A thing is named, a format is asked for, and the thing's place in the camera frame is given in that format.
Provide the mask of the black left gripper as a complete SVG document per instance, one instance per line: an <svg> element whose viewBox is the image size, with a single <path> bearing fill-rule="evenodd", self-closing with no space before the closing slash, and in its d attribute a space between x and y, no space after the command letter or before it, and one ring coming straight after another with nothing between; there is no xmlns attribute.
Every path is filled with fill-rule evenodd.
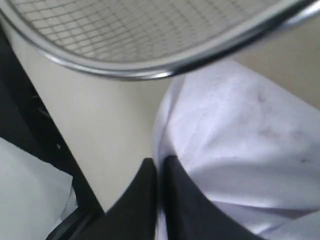
<svg viewBox="0 0 320 240"><path fill-rule="evenodd" d="M73 177L78 208L54 228L49 240L77 240L103 215L102 207L3 31L0 32L0 136Z"/></svg>

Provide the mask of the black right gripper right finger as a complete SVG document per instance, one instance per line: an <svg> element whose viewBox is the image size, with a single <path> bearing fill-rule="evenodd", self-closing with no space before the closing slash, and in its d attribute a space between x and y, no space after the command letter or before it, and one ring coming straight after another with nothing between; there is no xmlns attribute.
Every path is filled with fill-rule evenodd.
<svg viewBox="0 0 320 240"><path fill-rule="evenodd" d="M176 156L163 163L162 196L170 240L258 240L211 203Z"/></svg>

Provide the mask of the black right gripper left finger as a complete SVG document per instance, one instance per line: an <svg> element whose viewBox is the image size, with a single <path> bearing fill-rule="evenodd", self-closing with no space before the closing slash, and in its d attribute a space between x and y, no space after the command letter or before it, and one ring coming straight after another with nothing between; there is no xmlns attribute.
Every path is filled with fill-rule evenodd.
<svg viewBox="0 0 320 240"><path fill-rule="evenodd" d="M49 240L153 240L157 220L157 170L145 158L123 195L107 211L79 207L53 229Z"/></svg>

